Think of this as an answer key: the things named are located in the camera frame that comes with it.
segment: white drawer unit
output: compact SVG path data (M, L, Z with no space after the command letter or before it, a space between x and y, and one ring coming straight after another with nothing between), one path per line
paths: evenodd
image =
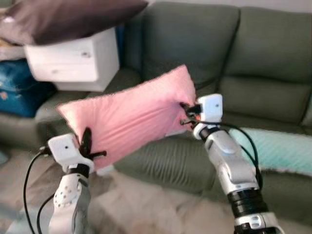
M119 69L115 29L46 46L25 46L36 80L59 90L104 91Z

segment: blue bag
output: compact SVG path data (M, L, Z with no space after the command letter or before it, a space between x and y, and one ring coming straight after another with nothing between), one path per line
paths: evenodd
M0 112L34 117L55 91L53 84L33 78L25 59L0 62Z

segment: sofa backrest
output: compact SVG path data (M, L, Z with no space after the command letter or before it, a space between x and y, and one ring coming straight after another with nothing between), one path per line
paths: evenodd
M186 64L227 112L312 126L309 13L156 3L126 26L125 64L144 80Z

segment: green sofa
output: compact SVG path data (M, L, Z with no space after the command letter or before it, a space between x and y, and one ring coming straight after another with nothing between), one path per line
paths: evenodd
M126 23L124 45L123 66L105 94L186 64L197 96L223 95L225 122L312 136L311 14L160 2ZM98 95L58 92L34 119L2 113L0 142L36 148L70 131L55 111L58 103ZM202 143L189 133L152 142L115 167L148 182L224 198ZM264 196L279 216L312 226L309 177L266 173L264 180Z

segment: white wall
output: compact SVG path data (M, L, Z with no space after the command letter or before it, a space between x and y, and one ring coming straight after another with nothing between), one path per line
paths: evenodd
M226 4L234 6L257 6L270 9L292 11L292 12L312 12L312 0L147 0L155 1L175 1L191 3Z

